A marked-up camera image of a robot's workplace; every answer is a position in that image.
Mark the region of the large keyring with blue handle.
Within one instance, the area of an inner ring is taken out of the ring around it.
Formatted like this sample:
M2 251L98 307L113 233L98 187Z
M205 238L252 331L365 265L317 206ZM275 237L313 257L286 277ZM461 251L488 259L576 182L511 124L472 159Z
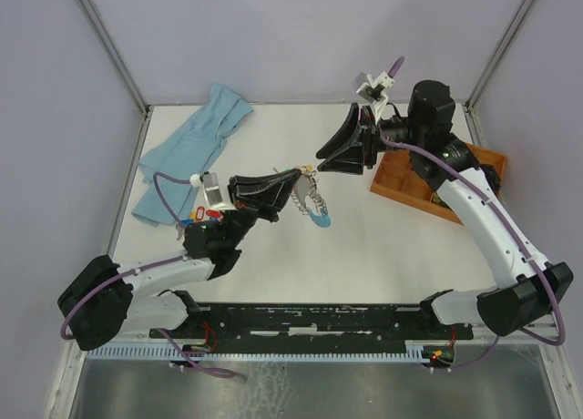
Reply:
M332 224L327 204L321 195L317 184L317 171L301 172L293 191L292 201L303 216L309 217L319 228L329 228Z

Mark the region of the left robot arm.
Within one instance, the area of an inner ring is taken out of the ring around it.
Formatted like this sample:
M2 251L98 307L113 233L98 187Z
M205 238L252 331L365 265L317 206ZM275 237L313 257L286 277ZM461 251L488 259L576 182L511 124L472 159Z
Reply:
M155 172L156 190L161 189L161 179L201 189L207 205L220 211L221 219L190 224L178 220L181 250L149 261L119 264L108 255L91 260L57 300L64 316L61 338L88 352L121 333L162 329L183 337L196 334L201 315L182 285L231 272L248 232L258 220L278 220L301 177L300 169L262 177L233 176L223 188L209 172L188 179Z

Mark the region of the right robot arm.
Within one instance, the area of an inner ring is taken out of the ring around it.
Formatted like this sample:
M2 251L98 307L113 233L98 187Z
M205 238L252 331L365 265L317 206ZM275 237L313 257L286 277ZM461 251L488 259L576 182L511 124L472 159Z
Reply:
M486 168L451 129L455 102L442 82L414 85L406 116L384 119L394 74L363 74L347 118L316 158L320 172L361 175L381 152L408 151L414 173L449 207L472 235L493 273L495 287L483 291L446 290L423 300L419 330L438 338L452 324L483 323L506 337L546 315L557 325L561 344L565 327L558 304L574 279L565 262L553 263L511 219L490 184Z

